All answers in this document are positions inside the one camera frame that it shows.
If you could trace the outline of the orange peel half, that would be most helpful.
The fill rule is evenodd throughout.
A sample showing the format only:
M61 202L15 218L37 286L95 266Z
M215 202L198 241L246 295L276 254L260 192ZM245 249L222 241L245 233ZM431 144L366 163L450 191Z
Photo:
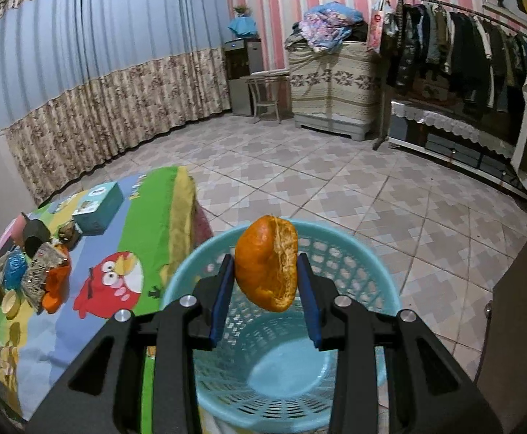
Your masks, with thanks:
M235 279L248 300L265 311L290 308L298 287L298 244L295 225L269 214L242 233L235 248Z

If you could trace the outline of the orange snack wrapper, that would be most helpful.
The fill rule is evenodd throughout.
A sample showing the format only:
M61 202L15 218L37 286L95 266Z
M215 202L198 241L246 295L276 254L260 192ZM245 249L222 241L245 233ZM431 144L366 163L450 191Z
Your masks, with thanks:
M50 268L45 281L45 294L42 299L43 309L48 314L59 310L68 296L68 278L71 272L71 260L64 244L56 244L55 249L64 254L64 260L57 267Z

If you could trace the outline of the cartoon bird play mat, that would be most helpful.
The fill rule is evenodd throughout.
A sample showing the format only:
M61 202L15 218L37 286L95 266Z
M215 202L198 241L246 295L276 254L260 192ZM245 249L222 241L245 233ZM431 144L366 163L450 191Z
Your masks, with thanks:
M157 311L177 268L211 238L186 167L160 167L113 185L123 200L103 233L82 236L70 250L56 311L35 311L23 293L15 315L0 308L0 410L14 426L32 416L116 311Z

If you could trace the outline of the cream plastic lid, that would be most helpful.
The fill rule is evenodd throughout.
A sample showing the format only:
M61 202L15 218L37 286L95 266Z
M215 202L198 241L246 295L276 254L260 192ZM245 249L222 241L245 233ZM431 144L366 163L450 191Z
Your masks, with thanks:
M0 310L8 319L15 318L20 310L21 302L18 293L14 289L7 290L0 304Z

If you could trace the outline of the blue plastic bag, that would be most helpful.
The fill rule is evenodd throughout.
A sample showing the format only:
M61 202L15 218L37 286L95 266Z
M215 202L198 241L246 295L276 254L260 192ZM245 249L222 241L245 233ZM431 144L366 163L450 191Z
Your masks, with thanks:
M3 287L7 290L17 290L27 268L26 255L19 247L14 248L8 254L4 263Z

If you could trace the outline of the teal plastic laundry basket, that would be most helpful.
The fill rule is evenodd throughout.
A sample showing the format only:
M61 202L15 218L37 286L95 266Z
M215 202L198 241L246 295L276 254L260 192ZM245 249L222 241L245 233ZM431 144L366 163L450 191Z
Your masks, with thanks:
M384 264L365 245L333 228L307 221L264 216L226 231L193 251L163 295L168 305L218 272L225 256L276 254L273 241L287 226L290 240L319 275L340 293L371 311L394 315L398 292ZM195 355L200 406L231 430L298 433L327 426L336 380L337 354L320 352L309 340L299 298L283 312L269 312L234 289L222 339Z

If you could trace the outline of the brown crumpled paper ball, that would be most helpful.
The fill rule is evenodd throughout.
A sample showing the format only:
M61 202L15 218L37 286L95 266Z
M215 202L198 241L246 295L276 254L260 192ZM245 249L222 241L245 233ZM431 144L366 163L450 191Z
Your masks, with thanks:
M61 224L58 228L58 241L68 250L73 250L81 239L81 231L74 220Z

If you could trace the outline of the black ribbed cup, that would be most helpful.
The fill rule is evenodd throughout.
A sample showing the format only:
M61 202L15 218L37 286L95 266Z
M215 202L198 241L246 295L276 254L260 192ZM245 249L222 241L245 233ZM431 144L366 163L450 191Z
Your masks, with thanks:
M27 221L22 231L24 252L28 258L33 259L39 248L51 241L51 231L37 218Z

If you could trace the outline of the light blue tissue box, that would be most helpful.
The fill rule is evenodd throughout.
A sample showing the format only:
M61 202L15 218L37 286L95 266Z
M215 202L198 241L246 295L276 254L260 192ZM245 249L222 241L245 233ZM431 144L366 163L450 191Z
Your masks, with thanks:
M123 200L117 181L98 184L79 200L72 220L84 235L103 234Z

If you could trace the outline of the pink pig mug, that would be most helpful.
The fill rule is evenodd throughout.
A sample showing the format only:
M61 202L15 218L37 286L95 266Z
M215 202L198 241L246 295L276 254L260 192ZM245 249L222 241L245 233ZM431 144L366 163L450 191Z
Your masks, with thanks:
M10 228L10 237L21 249L24 248L24 228L28 221L29 218L26 214L20 213L13 221L12 227Z

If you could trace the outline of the low tv stand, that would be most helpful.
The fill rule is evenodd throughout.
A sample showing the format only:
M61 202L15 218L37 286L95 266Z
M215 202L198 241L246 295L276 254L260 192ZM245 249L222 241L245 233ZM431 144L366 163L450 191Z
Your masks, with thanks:
M388 138L394 145L466 170L527 199L527 188L512 166L514 147L470 123L392 101Z

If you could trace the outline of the blanket covered chest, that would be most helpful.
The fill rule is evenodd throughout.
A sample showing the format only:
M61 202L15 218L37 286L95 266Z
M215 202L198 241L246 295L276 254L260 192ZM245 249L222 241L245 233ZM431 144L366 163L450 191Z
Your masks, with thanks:
M297 127L363 141L380 112L378 58L364 42L345 41L333 53L301 45L288 53Z

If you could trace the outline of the small metal table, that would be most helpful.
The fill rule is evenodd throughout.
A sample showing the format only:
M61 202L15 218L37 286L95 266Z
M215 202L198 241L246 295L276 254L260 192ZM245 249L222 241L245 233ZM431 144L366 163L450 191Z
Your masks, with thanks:
M288 69L260 71L245 76L253 102L252 121L259 123L264 119L275 119L282 123L280 113L280 88L289 80Z

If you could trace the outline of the water dispenser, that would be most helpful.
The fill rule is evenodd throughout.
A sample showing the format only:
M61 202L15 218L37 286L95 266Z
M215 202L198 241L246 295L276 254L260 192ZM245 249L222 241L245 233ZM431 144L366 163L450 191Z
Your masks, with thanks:
M264 69L262 41L259 38L242 38L224 43L226 78L232 113L251 116L253 104L248 77Z

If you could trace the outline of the pile of clothes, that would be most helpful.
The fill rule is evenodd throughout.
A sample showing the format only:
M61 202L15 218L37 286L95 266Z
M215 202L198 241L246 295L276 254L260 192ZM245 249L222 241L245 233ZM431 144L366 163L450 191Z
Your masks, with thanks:
M366 42L368 24L363 13L339 2L314 6L284 41L284 49L293 52L307 46L315 53L337 52L345 41Z

